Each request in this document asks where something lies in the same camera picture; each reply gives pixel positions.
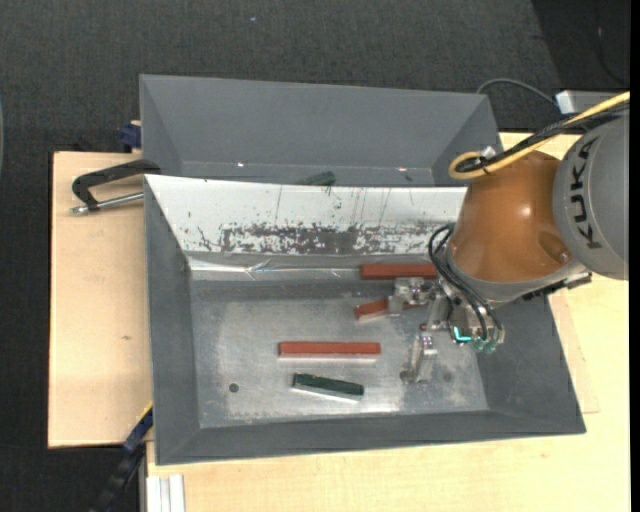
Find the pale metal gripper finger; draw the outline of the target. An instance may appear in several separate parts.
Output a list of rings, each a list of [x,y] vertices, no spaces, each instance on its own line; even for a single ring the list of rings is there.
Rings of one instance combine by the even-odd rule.
[[[435,295],[430,280],[422,277],[396,278],[393,293],[387,298],[387,308],[390,314],[400,314],[407,308],[426,305]]]
[[[430,334],[419,334],[415,339],[408,363],[400,372],[404,384],[427,382],[438,358],[435,341]]]

